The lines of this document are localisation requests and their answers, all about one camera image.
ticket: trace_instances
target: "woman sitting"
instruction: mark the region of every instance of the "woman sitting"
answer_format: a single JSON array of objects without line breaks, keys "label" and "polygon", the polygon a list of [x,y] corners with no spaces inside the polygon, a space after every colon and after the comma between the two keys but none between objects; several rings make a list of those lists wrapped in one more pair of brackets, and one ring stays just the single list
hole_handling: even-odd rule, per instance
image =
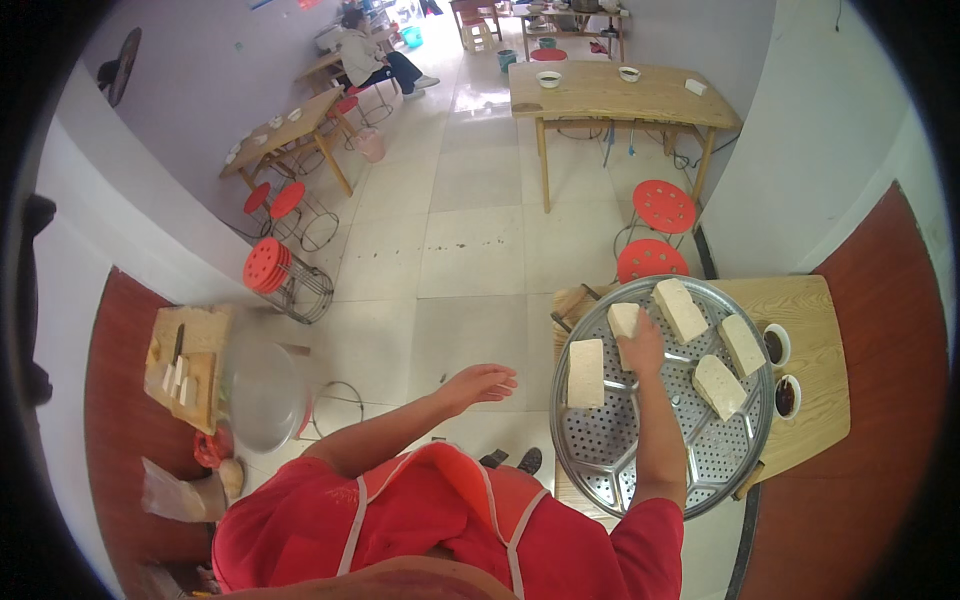
[{"label": "woman sitting", "polygon": [[360,9],[350,9],[341,21],[345,31],[337,39],[337,49],[350,82],[357,87],[385,82],[390,78],[400,84],[404,100],[423,95],[423,89],[440,82],[427,77],[399,52],[384,54],[370,40],[370,21]]}]

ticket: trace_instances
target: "shoe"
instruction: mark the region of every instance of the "shoe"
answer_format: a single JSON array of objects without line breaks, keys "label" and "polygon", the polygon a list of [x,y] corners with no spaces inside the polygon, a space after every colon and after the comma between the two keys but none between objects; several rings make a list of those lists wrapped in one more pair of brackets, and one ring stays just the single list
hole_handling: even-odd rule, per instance
[{"label": "shoe", "polygon": [[537,447],[532,447],[527,450],[527,453],[523,455],[523,458],[520,459],[520,464],[516,468],[522,470],[528,475],[536,475],[537,471],[540,470],[540,465],[543,464],[543,453],[540,452],[540,449]]},{"label": "shoe", "polygon": [[429,75],[420,75],[420,78],[414,82],[414,89],[424,89],[425,87],[433,87],[434,85],[440,82],[436,77],[430,77]]}]

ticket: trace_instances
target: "wooden table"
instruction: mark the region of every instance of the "wooden table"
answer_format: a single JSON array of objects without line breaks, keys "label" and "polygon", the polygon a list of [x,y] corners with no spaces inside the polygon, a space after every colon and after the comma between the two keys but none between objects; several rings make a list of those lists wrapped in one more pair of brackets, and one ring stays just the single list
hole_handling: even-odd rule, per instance
[{"label": "wooden table", "polygon": [[[752,485],[795,467],[847,437],[851,424],[847,364],[833,300],[823,277],[716,279],[709,283],[733,298],[758,329],[778,323],[787,330],[792,347],[790,359],[782,369],[774,369],[774,377],[792,374],[803,392],[800,412],[794,419],[782,420],[774,415],[759,463],[734,494],[739,499]],[[592,289],[604,296],[617,287],[600,285]],[[553,310],[558,310],[575,290],[554,294]],[[595,303],[587,296],[567,313],[564,321],[576,324]],[[566,331],[554,324],[555,363],[566,338]],[[557,461],[555,481],[558,500],[608,529],[616,525],[617,518],[600,510],[574,487],[560,461]]]},{"label": "wooden table", "polygon": [[[384,53],[393,52],[394,44],[390,41],[390,36],[394,33],[392,29],[385,29],[370,36],[371,41],[383,50]],[[336,67],[337,70],[329,72],[329,67]],[[322,94],[332,86],[332,81],[341,75],[346,75],[343,59],[339,52],[330,52],[314,60],[313,64],[300,73],[295,82],[307,82],[314,94]],[[390,83],[394,86],[394,94],[397,93],[396,80],[391,78]]]},{"label": "wooden table", "polygon": [[[624,61],[624,56],[626,50],[624,47],[623,40],[623,19],[624,17],[619,12],[579,12],[572,9],[566,9],[564,11],[559,11],[557,9],[547,9],[542,12],[530,12],[527,8],[530,5],[520,4],[514,6],[514,16],[520,19],[520,29],[523,32],[523,52],[527,56],[527,62],[530,61],[530,42],[529,39],[537,39],[539,37],[602,37],[596,32],[587,31],[587,26],[590,20],[596,17],[606,17],[608,19],[608,24],[610,27],[613,26],[613,20],[616,19],[616,30],[617,30],[617,46],[620,48],[620,62]],[[527,29],[527,24],[524,22],[526,20],[533,20],[538,16],[546,17],[548,23],[548,29],[543,30],[542,32],[531,32]],[[573,32],[565,32],[560,29],[560,26],[557,25],[554,17],[557,16],[572,16],[575,18],[577,23],[577,30]],[[612,37],[606,37],[607,40],[607,58],[613,60],[613,40]]]},{"label": "wooden table", "polygon": [[[304,102],[300,109],[302,115],[296,121],[291,121],[286,116],[283,117],[283,125],[279,129],[272,129],[268,123],[253,130],[250,137],[243,140],[240,146],[240,152],[232,163],[224,167],[220,172],[220,177],[227,177],[233,173],[239,173],[243,181],[247,183],[250,190],[256,188],[256,176],[260,171],[275,165],[291,179],[295,179],[297,174],[288,166],[283,164],[283,159],[288,156],[298,156],[307,150],[317,148],[324,154],[333,174],[337,176],[340,185],[348,196],[353,195],[353,189],[350,187],[347,178],[333,157],[331,141],[334,140],[343,130],[347,130],[351,135],[357,132],[347,120],[346,117],[337,109],[336,103],[343,97],[342,85],[337,85],[318,96]],[[337,125],[333,130],[323,135],[317,129],[326,118],[328,112],[332,112],[336,117]],[[267,135],[267,141],[262,145],[257,145],[253,141],[255,137],[261,134]]]},{"label": "wooden table", "polygon": [[[491,31],[492,34],[496,34],[497,39],[503,41],[503,34],[500,32],[500,15],[496,11],[497,0],[450,0],[450,10],[453,11],[453,22],[457,25],[457,36],[460,38],[460,42],[463,43],[464,40],[464,25],[463,17],[460,15],[461,12],[476,12],[477,9],[490,9],[492,14],[490,18],[493,19],[493,26],[495,31]],[[479,15],[480,18],[485,18],[485,15]]]},{"label": "wooden table", "polygon": [[[537,123],[544,212],[550,212],[544,138],[547,127],[597,129],[614,125],[623,130],[660,131],[667,135],[663,153],[668,156],[677,143],[677,135],[692,135],[703,149],[690,195],[696,201],[704,186],[716,131],[738,130],[743,126],[733,108],[696,71],[631,64],[641,75],[640,81],[629,84],[620,79],[619,66],[595,60],[523,62],[510,66],[510,103],[514,118],[533,117]],[[540,87],[536,76],[544,69],[563,75],[559,87]],[[687,90],[684,87],[687,79],[706,84],[704,95]],[[700,133],[698,126],[706,128],[706,135]]]}]

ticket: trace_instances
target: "purple wall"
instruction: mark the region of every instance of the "purple wall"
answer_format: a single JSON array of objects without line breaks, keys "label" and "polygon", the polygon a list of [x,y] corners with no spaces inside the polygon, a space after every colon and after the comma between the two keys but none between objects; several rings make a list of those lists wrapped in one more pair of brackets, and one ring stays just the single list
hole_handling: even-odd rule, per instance
[{"label": "purple wall", "polygon": [[[250,190],[219,179],[240,135],[286,114],[312,94],[294,79],[316,58],[314,35],[335,18],[337,0],[303,11],[274,0],[125,0],[94,34],[83,60],[96,76],[134,27],[143,29],[117,114],[160,164],[202,204],[238,227]],[[237,51],[234,44],[243,49]]]}]

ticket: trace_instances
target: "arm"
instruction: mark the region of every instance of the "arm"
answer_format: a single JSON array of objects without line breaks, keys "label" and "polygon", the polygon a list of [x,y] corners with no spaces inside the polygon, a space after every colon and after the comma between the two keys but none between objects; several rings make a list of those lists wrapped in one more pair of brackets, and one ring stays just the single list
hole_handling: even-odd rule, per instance
[{"label": "arm", "polygon": [[303,451],[352,479],[388,461],[443,421],[475,402],[497,402],[513,393],[516,371],[500,365],[474,365],[458,372],[439,390],[375,419],[339,429]]},{"label": "arm", "polygon": [[636,369],[639,387],[639,442],[636,447],[636,490],[630,508],[649,498],[686,505],[686,448],[673,407],[660,380],[663,337],[647,311],[640,309],[633,339],[619,337],[627,360]]}]

